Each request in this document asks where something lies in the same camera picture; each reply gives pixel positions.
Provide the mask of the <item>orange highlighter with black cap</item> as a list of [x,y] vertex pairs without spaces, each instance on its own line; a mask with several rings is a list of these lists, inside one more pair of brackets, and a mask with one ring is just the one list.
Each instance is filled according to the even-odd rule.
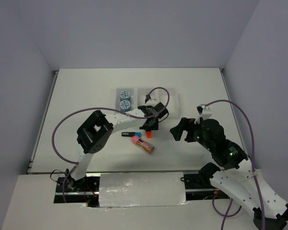
[[147,138],[152,138],[152,131],[151,130],[147,130],[146,131],[146,137]]

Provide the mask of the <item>pink tube of coloured pens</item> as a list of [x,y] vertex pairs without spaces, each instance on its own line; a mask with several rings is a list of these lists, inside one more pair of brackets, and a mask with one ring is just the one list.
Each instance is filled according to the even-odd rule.
[[144,141],[141,137],[139,136],[133,136],[132,137],[132,143],[144,151],[146,151],[149,154],[152,154],[155,150],[155,147],[148,143],[147,141]]

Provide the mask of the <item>blue highlighter with black cap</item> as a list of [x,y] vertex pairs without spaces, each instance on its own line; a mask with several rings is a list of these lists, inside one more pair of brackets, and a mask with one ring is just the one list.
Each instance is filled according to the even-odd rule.
[[141,132],[122,132],[121,136],[122,137],[133,137],[133,136],[141,137],[142,133]]

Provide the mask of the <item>blue cleaning gel jar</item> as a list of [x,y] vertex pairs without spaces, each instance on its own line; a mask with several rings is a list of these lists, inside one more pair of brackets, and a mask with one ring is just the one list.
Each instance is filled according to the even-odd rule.
[[130,101],[131,100],[131,93],[128,90],[122,90],[119,93],[119,96],[120,96],[121,101],[125,101],[125,100]]
[[132,108],[131,102],[129,100],[121,100],[120,110],[123,112],[130,111]]

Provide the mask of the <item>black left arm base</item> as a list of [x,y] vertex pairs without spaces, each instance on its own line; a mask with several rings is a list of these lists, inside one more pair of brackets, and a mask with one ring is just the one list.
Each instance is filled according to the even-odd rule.
[[87,207],[99,207],[100,176],[87,176],[75,181],[68,171],[53,170],[50,179],[56,183],[54,203],[83,203]]

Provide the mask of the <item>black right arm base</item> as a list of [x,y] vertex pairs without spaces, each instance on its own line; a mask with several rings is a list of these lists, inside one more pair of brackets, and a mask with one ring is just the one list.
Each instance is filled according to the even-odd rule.
[[184,174],[180,180],[184,183],[187,201],[212,200],[218,193],[217,199],[228,199],[225,193],[206,183],[198,173]]

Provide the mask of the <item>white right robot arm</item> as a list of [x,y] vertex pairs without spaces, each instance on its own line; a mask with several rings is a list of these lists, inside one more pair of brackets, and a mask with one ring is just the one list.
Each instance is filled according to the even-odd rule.
[[187,132],[185,141],[197,142],[208,150],[213,162],[199,170],[203,187],[215,187],[245,209],[258,229],[282,230],[288,221],[288,202],[264,180],[260,170],[252,170],[252,162],[244,150],[226,138],[223,127],[214,119],[183,117],[170,129],[176,141]]

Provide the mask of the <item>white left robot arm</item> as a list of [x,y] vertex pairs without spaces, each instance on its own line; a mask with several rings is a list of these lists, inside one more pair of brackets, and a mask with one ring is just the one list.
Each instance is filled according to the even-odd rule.
[[118,111],[109,115],[101,110],[94,111],[77,130],[78,164],[68,178],[67,186],[74,191],[84,187],[84,178],[93,155],[105,147],[111,134],[128,128],[157,130],[159,119],[168,114],[162,103],[141,105],[128,112]]

